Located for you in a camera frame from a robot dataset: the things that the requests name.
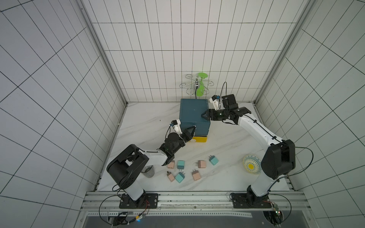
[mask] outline black cable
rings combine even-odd
[[[114,185],[114,186],[112,187],[112,191],[113,191],[113,192],[116,192],[116,191],[118,191],[118,190],[120,189],[120,188],[118,188],[118,189],[114,190],[114,187],[115,187],[115,186],[118,186],[118,184],[116,184],[116,185]]]
[[[224,84],[226,84],[226,96],[227,96],[227,82],[224,82],[223,85],[222,85],[222,89],[220,90],[220,95],[219,95],[219,102],[218,102],[219,109],[220,109],[220,99],[222,97]]]
[[[288,216],[281,222],[281,223],[283,223],[286,219],[288,219],[289,218],[289,215],[292,213],[292,204],[290,203],[290,201],[288,200],[288,198],[286,198],[285,196],[283,196],[283,195],[279,195],[279,194],[271,194],[270,193],[270,195],[277,195],[277,196],[282,196],[282,197],[284,197],[288,202],[289,202],[289,205],[290,205],[290,211],[289,211],[289,214],[288,214]]]
[[[280,177],[279,179],[277,179],[271,186],[270,186],[270,188],[269,188],[269,190],[268,190],[268,192],[270,191],[270,189],[271,189],[271,187],[276,183],[276,182],[278,182],[280,179],[282,179],[282,178],[285,178],[285,177],[291,177],[291,176],[294,176],[294,175],[297,175],[297,174],[300,174],[300,173],[302,173],[302,172],[304,172],[311,164],[312,164],[312,162],[313,162],[313,158],[314,158],[314,154],[313,154],[313,151],[311,150],[311,149],[309,149],[308,147],[299,147],[299,146],[296,146],[295,148],[303,148],[303,149],[308,149],[308,150],[310,150],[311,151],[311,153],[312,153],[312,159],[311,159],[311,162],[309,163],[309,165],[307,166],[307,167],[305,167],[304,169],[302,169],[302,170],[299,170],[298,172],[296,172],[296,173],[294,173],[294,174],[291,174],[291,175],[286,175],[286,176],[284,176],[284,177]]]
[[[233,123],[230,123],[230,122],[223,122],[223,123],[225,123],[225,124],[232,124],[232,125],[236,125],[236,124],[233,124]]]
[[[165,139],[167,138],[167,132],[170,130],[171,133],[171,124],[169,125],[169,129],[167,129],[166,134],[165,134]]]
[[[126,182],[127,182],[127,180],[130,178],[130,176],[131,176],[131,174],[132,173],[129,173],[129,176],[128,176],[128,178],[123,182],[123,184],[125,184]],[[119,190],[118,190],[118,192],[116,193],[116,195],[112,195],[112,196],[109,196],[109,197],[107,197],[107,198],[105,198],[102,202],[101,202],[101,204],[100,204],[100,206],[99,206],[99,217],[100,217],[100,219],[101,220],[103,220],[103,222],[105,222],[105,223],[108,223],[109,225],[112,225],[111,223],[109,223],[109,222],[107,222],[107,221],[105,221],[102,217],[101,217],[101,215],[100,215],[100,208],[101,208],[101,205],[104,203],[104,201],[105,200],[107,200],[108,198],[110,198],[110,197],[113,197],[113,196],[118,196],[119,198],[121,198],[119,195],[118,195],[118,193],[119,193],[119,191],[121,190],[121,188],[119,188]]]
[[[148,210],[150,209],[149,208],[149,206],[150,206],[149,202],[148,201],[145,201],[145,202],[146,202],[146,208],[145,208],[144,211],[142,211],[141,213],[139,213],[138,216],[141,216],[147,210],[147,207],[148,207]],[[135,222],[137,220],[137,218],[134,217],[130,221],[127,221],[126,220],[127,219],[127,216],[128,216],[128,212],[127,212],[126,216],[124,217],[124,219],[122,220],[122,222],[120,223],[120,225],[129,225],[130,223]]]
[[[101,217],[101,215],[100,215],[100,208],[101,208],[101,205],[104,203],[104,201],[105,201],[105,200],[107,200],[107,199],[109,199],[110,197],[113,197],[113,196],[118,196],[118,195],[112,195],[112,196],[109,196],[109,197],[105,198],[105,199],[102,201],[102,203],[100,204],[100,206],[99,206],[99,217],[100,217],[100,219],[101,219],[103,222],[105,222],[105,223],[107,223],[107,224],[109,224],[109,225],[111,225],[111,226],[113,226],[113,224],[111,224],[111,223],[109,223],[109,222],[105,221],[105,220]]]

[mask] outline plate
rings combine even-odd
[[[261,159],[258,158],[256,155],[248,154],[243,158],[243,166],[249,173],[260,174]]]

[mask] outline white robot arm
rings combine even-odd
[[[179,120],[172,121],[170,126],[173,126],[181,134],[170,133],[157,150],[145,151],[131,144],[107,166],[107,172],[118,186],[128,194],[136,207],[140,207],[146,197],[146,192],[136,181],[143,168],[169,164],[174,159],[174,154],[194,136],[195,126],[181,131]]]
[[[261,162],[263,172],[256,181],[247,188],[248,203],[261,200],[271,186],[295,168],[295,145],[291,140],[283,140],[261,124],[245,107],[238,107],[233,94],[222,97],[224,109],[216,109],[219,97],[210,98],[214,109],[209,109],[202,117],[210,120],[232,120],[244,128],[266,151]]]

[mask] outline yellow base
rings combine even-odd
[[[206,136],[194,136],[193,139],[195,140],[195,142],[198,142],[198,143],[207,142],[207,137]]]

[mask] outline teal power adapter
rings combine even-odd
[[[185,161],[179,160],[177,161],[177,169],[184,169],[185,167]]]
[[[212,165],[215,165],[218,163],[218,159],[215,156],[209,156],[209,161],[212,163]]]
[[[177,180],[179,183],[181,183],[184,178],[185,178],[185,175],[182,172],[179,172],[176,175],[175,180]]]

